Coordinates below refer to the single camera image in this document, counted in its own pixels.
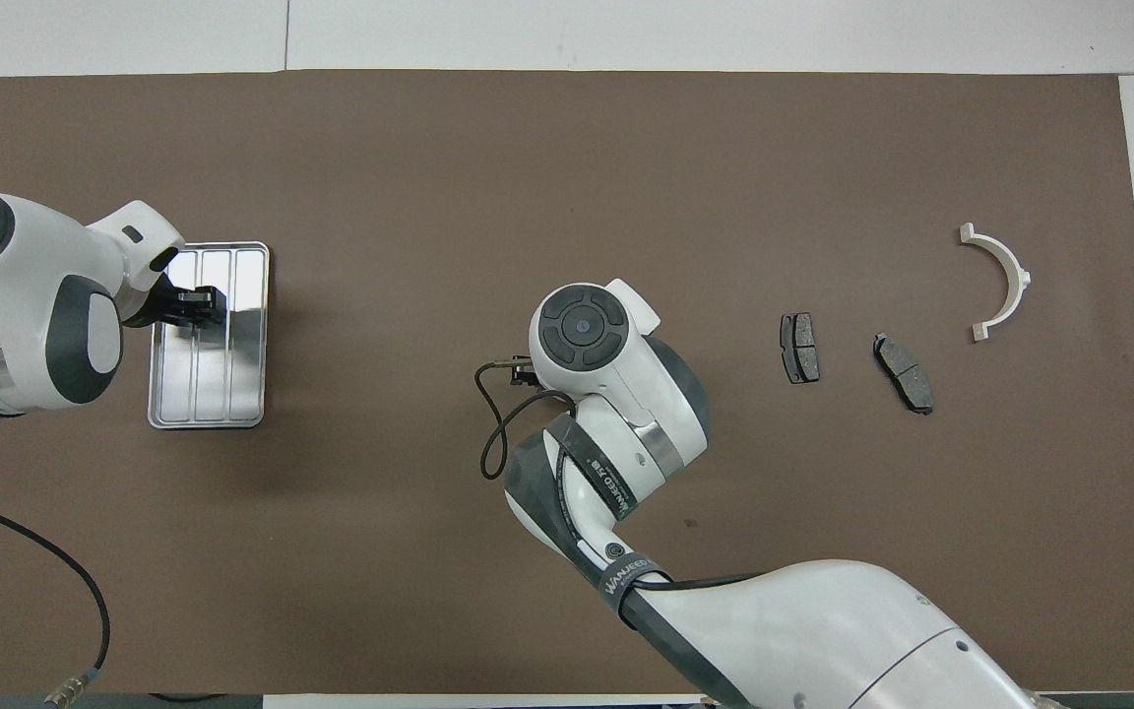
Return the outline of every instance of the black wire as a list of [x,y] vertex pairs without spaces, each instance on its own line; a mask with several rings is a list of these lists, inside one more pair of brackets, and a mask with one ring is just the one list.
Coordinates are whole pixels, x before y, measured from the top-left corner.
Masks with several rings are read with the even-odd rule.
[[85,566],[78,564],[77,559],[73,559],[71,556],[68,556],[67,551],[56,547],[54,542],[51,542],[49,539],[44,538],[44,535],[41,535],[40,533],[19,524],[19,522],[8,520],[3,515],[0,515],[0,525],[8,527],[14,531],[14,533],[26,535],[26,538],[33,540],[46,551],[54,554],[54,556],[59,557],[60,562],[68,564],[68,568],[75,571],[77,575],[82,577],[83,582],[86,582],[86,588],[91,589],[94,602],[98,602],[99,605],[100,623],[103,624],[103,638],[100,642],[99,659],[94,660],[94,668],[103,668],[103,660],[108,658],[108,642],[112,639],[112,623],[111,619],[108,618],[108,604],[103,601],[103,592],[100,591],[99,584],[94,583],[94,579],[91,576],[90,571],[86,571]]
[[691,579],[684,580],[684,582],[675,582],[675,580],[669,580],[669,582],[643,582],[643,580],[635,580],[633,582],[633,588],[640,588],[642,591],[689,591],[696,588],[713,588],[717,585],[728,585],[730,583],[744,582],[747,579],[754,579],[759,573],[751,574],[737,574],[734,576],[720,576],[719,579]]
[[485,450],[484,455],[481,456],[481,475],[484,475],[485,480],[496,480],[497,476],[501,474],[501,471],[505,470],[505,457],[507,457],[507,453],[510,448],[510,439],[507,438],[505,429],[501,428],[501,412],[497,407],[497,402],[492,400],[492,396],[489,394],[488,389],[485,389],[484,380],[482,380],[484,372],[494,369],[496,366],[496,362],[490,362],[488,364],[482,364],[480,369],[475,370],[475,387],[481,390],[481,396],[484,398],[485,403],[488,403],[489,410],[492,412],[492,417],[496,419],[496,423],[498,423],[498,428],[501,431],[501,462],[498,463],[498,466],[496,466],[494,474],[488,474],[488,450]]
[[567,522],[567,533],[570,534],[572,541],[579,542],[581,538],[579,531],[576,529],[576,522],[570,518],[570,508],[567,507],[567,493],[564,490],[564,463],[567,462],[567,448],[561,444],[558,445],[558,459],[555,461],[555,492],[558,495],[558,510],[562,513],[564,522]]
[[[570,395],[567,394],[567,391],[558,391],[557,389],[547,389],[544,391],[538,391],[536,394],[533,394],[532,396],[530,396],[530,398],[523,399],[522,404],[518,404],[517,407],[510,410],[510,412],[506,414],[505,417],[502,417],[500,410],[497,407],[496,402],[492,400],[492,396],[489,395],[488,389],[485,389],[484,387],[484,381],[482,381],[481,378],[482,375],[484,375],[484,372],[498,366],[499,366],[498,363],[490,362],[488,364],[482,364],[480,369],[475,370],[476,389],[481,390],[481,396],[484,396],[484,400],[485,403],[488,403],[489,408],[492,412],[492,417],[496,419],[496,429],[492,429],[492,432],[489,436],[488,441],[485,441],[484,444],[484,451],[481,453],[481,475],[484,475],[485,480],[491,480],[491,481],[498,479],[498,476],[501,475],[501,472],[505,471],[505,463],[507,463],[507,458],[509,457],[510,440],[507,437],[507,432],[505,432],[505,430],[507,429],[507,427],[510,425],[510,422],[513,422],[514,419],[518,416],[518,414],[523,413],[524,408],[530,407],[533,403],[535,403],[535,400],[559,399],[567,405],[568,410],[570,410],[572,416],[576,416],[576,400],[573,399]],[[496,444],[499,439],[501,440],[501,461],[498,463],[496,472],[490,472],[488,466],[488,457],[492,450],[492,445]]]
[[177,697],[171,694],[147,694],[147,697],[153,699],[159,699],[160,701],[168,701],[170,704],[194,704],[197,701],[208,701],[209,699],[218,699],[220,697],[229,697],[227,694],[197,694],[194,697]]

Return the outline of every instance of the white semicircular part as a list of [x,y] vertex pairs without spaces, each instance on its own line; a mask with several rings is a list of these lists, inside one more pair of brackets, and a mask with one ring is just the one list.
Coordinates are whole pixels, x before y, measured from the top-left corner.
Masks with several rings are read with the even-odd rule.
[[91,295],[90,320],[86,320],[86,357],[101,375],[121,362],[121,319],[111,297],[98,293]]
[[1022,302],[1022,292],[1025,292],[1026,287],[1031,286],[1031,273],[1026,272],[1026,269],[1023,269],[1022,264],[1018,264],[1018,258],[1013,255],[1013,251],[1009,251],[1008,246],[985,234],[975,234],[972,221],[965,221],[959,229],[959,234],[962,235],[962,243],[971,243],[973,246],[985,248],[991,255],[996,256],[996,260],[1000,262],[1000,268],[1004,269],[1005,278],[1009,279],[1009,293],[1005,296],[1004,305],[1000,305],[999,313],[996,313],[996,316],[990,320],[982,320],[981,323],[973,323],[971,326],[971,331],[974,334],[974,341],[981,341],[989,336],[989,328],[995,328],[1002,323],[1005,319],[1013,314],[1014,310],[1018,309],[1018,302]]

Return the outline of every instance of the cable connector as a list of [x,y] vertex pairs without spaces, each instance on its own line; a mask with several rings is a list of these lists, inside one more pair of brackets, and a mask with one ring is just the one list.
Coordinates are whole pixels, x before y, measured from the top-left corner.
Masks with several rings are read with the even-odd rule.
[[41,701],[41,709],[68,709],[86,691],[86,685],[94,682],[95,676],[99,676],[99,669],[90,668],[84,674],[67,678]]
[[510,368],[510,386],[526,385],[534,387],[536,391],[543,391],[541,380],[536,378],[536,372],[532,369],[532,357],[517,355],[511,360],[498,364],[499,368]]

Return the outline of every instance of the white table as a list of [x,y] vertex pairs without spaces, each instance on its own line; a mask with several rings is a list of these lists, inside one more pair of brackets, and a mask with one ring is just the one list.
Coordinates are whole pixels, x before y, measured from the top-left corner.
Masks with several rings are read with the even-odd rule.
[[[1114,73],[1134,189],[1134,0],[0,0],[0,76],[340,67]],[[517,699],[301,697],[265,706]]]

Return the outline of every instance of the white plastic bracket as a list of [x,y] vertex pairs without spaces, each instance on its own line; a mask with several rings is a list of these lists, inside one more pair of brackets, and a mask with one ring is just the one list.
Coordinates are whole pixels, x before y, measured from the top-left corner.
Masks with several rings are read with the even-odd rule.
[[962,243],[972,243],[973,246],[985,248],[991,255],[996,256],[996,260],[1000,261],[1000,265],[1004,269],[1005,278],[1009,279],[1009,293],[1005,296],[1004,305],[1000,305],[999,313],[996,313],[996,316],[990,320],[971,326],[971,331],[974,334],[974,341],[981,341],[987,339],[987,335],[989,335],[987,329],[1002,323],[1005,319],[1013,314],[1014,310],[1018,309],[1018,302],[1022,302],[1022,292],[1025,292],[1026,287],[1031,286],[1031,273],[1026,272],[1026,269],[1023,269],[1022,264],[1018,264],[1018,258],[1013,255],[1013,251],[1009,251],[1008,246],[985,234],[974,234],[972,221],[965,221],[959,233],[962,233]]

